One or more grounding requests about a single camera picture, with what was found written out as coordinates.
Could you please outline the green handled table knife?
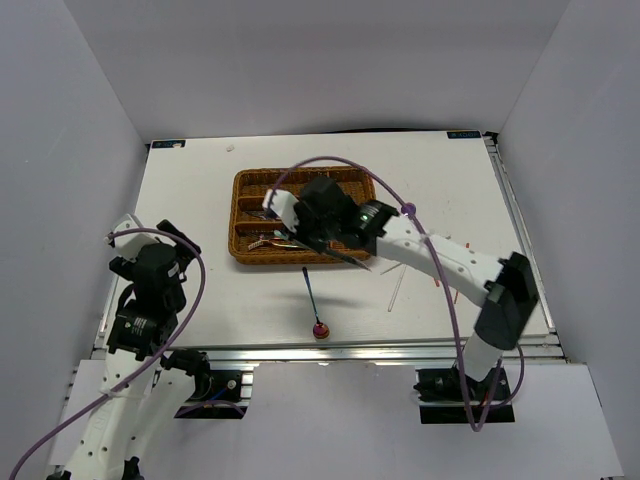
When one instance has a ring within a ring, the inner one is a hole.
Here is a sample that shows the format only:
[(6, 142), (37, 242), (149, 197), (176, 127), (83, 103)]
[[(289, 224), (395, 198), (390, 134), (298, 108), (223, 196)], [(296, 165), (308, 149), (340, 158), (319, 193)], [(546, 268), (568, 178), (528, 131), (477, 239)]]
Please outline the green handled table knife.
[(314, 250), (316, 253), (321, 254), (321, 255), (325, 255), (325, 256), (329, 256), (333, 259), (339, 260), (343, 263), (347, 263), (349, 265), (358, 267), (360, 269), (366, 270), (366, 271), (371, 271), (371, 269), (361, 260), (350, 256), (348, 254), (345, 253), (341, 253), (338, 252), (332, 248), (330, 248), (328, 246), (327, 243), (319, 243), (319, 244), (314, 244), (311, 246), (311, 249)]

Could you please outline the pink handled fork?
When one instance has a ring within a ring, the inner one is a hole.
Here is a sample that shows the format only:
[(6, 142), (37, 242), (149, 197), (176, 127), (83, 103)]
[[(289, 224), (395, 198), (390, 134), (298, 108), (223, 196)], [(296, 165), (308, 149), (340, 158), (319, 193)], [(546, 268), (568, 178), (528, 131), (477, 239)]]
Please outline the pink handled fork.
[(250, 243), (247, 246), (247, 250), (248, 251), (253, 251), (253, 250), (256, 250), (256, 249), (261, 248), (261, 247), (279, 247), (279, 246), (280, 246), (280, 244), (278, 242), (274, 241), (274, 240), (262, 239), (262, 240), (258, 240), (258, 241)]

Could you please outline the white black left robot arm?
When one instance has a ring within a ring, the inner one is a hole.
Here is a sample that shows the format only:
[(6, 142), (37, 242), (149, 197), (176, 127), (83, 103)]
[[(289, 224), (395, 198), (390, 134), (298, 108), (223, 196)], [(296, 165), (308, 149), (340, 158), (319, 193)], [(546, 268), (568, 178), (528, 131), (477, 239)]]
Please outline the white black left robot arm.
[(168, 220), (145, 228), (134, 216), (108, 234), (116, 251), (110, 270), (127, 281), (106, 342), (100, 396), (72, 416), (88, 419), (56, 479), (139, 479), (154, 435), (188, 399), (211, 387), (208, 359), (197, 350), (171, 351), (204, 291), (188, 301), (191, 263), (205, 267), (200, 247)]

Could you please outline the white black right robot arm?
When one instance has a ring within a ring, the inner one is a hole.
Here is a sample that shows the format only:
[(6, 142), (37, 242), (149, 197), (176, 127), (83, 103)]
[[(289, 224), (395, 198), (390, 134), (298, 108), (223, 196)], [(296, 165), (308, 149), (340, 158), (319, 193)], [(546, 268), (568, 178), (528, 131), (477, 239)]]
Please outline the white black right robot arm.
[(459, 293), (480, 312), (448, 377), (434, 390), (449, 398), (476, 398), (502, 354), (516, 348), (539, 300), (529, 259), (498, 258), (445, 237), (422, 233), (407, 216), (378, 200), (356, 203), (331, 178), (319, 176), (299, 195), (277, 191), (265, 202), (290, 238), (317, 253), (337, 241), (349, 249), (411, 267)]

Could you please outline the woven wicker cutlery tray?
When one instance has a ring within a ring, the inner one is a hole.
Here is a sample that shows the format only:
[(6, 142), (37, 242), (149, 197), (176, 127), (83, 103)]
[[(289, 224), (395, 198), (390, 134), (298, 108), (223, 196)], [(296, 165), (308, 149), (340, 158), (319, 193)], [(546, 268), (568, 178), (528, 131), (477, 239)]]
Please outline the woven wicker cutlery tray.
[[(264, 196), (283, 172), (282, 169), (248, 169), (236, 174), (228, 235), (230, 255), (238, 263), (249, 266), (335, 264), (336, 259), (303, 248), (261, 247), (247, 250), (252, 242), (276, 238), (274, 232), (282, 228), (282, 223), (276, 219), (259, 220), (246, 215), (245, 211), (264, 211)], [(302, 188), (317, 176), (334, 179), (344, 193), (358, 204), (376, 198), (372, 179), (364, 172), (348, 166), (299, 168), (285, 179), (281, 188), (299, 195)]]

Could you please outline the purple iridescent spoon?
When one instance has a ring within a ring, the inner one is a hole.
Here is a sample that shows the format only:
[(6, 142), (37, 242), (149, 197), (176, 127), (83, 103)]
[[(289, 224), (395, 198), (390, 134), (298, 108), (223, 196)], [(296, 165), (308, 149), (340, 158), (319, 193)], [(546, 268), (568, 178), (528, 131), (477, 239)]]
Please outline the purple iridescent spoon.
[(414, 215), (416, 213), (416, 206), (411, 202), (407, 202), (401, 207), (401, 213), (403, 215)]

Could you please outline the white chopstick short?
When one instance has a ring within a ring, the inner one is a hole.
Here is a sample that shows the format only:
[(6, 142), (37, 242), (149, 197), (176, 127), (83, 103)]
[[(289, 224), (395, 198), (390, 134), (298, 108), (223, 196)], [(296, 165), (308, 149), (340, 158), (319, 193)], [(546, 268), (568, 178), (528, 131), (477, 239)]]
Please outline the white chopstick short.
[(393, 266), (387, 268), (386, 270), (380, 272), (380, 275), (385, 275), (385, 274), (395, 270), (396, 268), (400, 267), (401, 265), (402, 265), (402, 263), (396, 263), (395, 265), (393, 265)]

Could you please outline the left blue table label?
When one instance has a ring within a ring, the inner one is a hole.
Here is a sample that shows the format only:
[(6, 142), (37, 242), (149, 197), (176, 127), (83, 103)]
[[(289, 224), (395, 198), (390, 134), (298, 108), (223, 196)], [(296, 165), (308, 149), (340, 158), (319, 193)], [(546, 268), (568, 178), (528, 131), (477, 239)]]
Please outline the left blue table label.
[(151, 149), (174, 149), (184, 148), (186, 145), (185, 139), (171, 139), (171, 140), (155, 140), (150, 144)]

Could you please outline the blue table label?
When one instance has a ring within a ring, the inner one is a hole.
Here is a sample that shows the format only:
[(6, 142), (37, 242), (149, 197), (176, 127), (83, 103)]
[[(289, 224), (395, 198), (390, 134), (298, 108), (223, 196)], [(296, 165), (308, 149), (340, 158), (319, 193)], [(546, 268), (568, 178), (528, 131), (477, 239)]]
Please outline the blue table label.
[(171, 139), (171, 140), (155, 140), (150, 144), (151, 149), (174, 149), (184, 148), (186, 145), (185, 139)]
[(478, 130), (457, 130), (447, 131), (446, 135), (449, 139), (481, 139), (482, 134)]

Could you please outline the iridescent round bowl spoon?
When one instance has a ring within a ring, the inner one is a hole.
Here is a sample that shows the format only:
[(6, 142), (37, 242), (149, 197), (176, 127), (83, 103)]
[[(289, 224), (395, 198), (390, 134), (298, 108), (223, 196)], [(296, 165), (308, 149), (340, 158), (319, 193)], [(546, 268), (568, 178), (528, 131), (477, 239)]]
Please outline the iridescent round bowl spoon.
[(302, 274), (303, 274), (304, 281), (305, 281), (305, 284), (306, 284), (306, 287), (307, 287), (307, 291), (308, 291), (308, 294), (309, 294), (309, 298), (310, 298), (310, 301), (311, 301), (311, 305), (312, 305), (312, 309), (313, 309), (313, 313), (314, 313), (314, 318), (315, 318), (315, 323), (314, 323), (314, 326), (312, 328), (313, 336), (317, 340), (327, 339), (330, 336), (330, 329), (325, 323), (323, 323), (320, 320), (319, 312), (318, 312), (318, 309), (317, 309), (317, 305), (316, 305), (315, 298), (314, 298), (313, 291), (312, 291), (312, 287), (311, 287), (309, 272), (308, 272), (308, 269), (307, 269), (306, 266), (302, 267)]

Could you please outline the red chopstick upper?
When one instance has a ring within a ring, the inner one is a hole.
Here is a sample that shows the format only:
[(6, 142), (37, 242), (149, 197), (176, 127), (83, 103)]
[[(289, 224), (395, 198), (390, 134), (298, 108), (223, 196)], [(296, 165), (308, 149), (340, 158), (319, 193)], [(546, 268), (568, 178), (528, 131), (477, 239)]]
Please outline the red chopstick upper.
[[(467, 242), (467, 243), (466, 243), (465, 248), (467, 248), (467, 249), (469, 249), (469, 248), (470, 248), (470, 243), (469, 243), (469, 242)], [(438, 280), (438, 279), (434, 279), (434, 283), (435, 283), (435, 286), (436, 286), (437, 288), (439, 288), (439, 287), (440, 287), (440, 282), (439, 282), (439, 280)]]

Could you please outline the right blue table label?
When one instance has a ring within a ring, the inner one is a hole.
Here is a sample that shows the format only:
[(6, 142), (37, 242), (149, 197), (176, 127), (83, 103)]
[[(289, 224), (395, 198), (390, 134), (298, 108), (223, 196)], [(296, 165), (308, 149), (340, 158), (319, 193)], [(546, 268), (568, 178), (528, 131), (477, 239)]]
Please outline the right blue table label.
[(457, 130), (447, 131), (446, 135), (449, 139), (481, 139), (482, 134), (478, 130)]

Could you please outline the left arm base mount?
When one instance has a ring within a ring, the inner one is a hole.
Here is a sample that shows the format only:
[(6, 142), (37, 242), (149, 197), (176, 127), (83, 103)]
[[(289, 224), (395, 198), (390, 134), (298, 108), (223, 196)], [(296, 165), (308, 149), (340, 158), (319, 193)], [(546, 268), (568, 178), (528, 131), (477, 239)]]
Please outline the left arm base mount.
[(251, 369), (214, 369), (176, 413), (177, 419), (240, 420), (251, 398)]

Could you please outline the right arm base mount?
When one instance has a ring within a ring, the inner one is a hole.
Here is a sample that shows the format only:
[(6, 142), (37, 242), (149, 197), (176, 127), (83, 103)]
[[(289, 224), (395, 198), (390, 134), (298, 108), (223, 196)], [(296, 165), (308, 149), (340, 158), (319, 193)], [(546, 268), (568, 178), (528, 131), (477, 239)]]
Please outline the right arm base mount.
[[(417, 394), (420, 421), (423, 425), (462, 425), (467, 422), (460, 384), (450, 368), (426, 368), (417, 372), (413, 389)], [(493, 400), (489, 402), (489, 391), (495, 376), (495, 368), (482, 382), (471, 381), (470, 405), (473, 419), (480, 421), (483, 408), (491, 404), (486, 424), (515, 422), (511, 405), (512, 391), (506, 372), (500, 369), (499, 380)]]

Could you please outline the aluminium table frame rail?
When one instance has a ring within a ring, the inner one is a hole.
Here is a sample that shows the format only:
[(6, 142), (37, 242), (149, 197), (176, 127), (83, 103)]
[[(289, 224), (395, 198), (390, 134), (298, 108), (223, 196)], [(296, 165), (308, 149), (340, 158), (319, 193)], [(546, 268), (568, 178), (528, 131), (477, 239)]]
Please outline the aluminium table frame rail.
[[(227, 152), (227, 147), (235, 149)], [(374, 261), (371, 271), (314, 264), (311, 287), (330, 336), (312, 333), (314, 313), (296, 265), (248, 266), (228, 251), (231, 186), (243, 169), (292, 164), (331, 150), (358, 160), (413, 202), (422, 224), (477, 252), (531, 252), (531, 243), (500, 158), (497, 138), (451, 140), (442, 132), (354, 133), (190, 140), (152, 149), (136, 211), (147, 225), (162, 219), (202, 248), (208, 270), (189, 270), (186, 290), (204, 291), (177, 339), (216, 365), (263, 361), (435, 362), (450, 364), (453, 337), (467, 336), (477, 309), (467, 300), (449, 311), (442, 289), (407, 269), (391, 313), (401, 267)]]

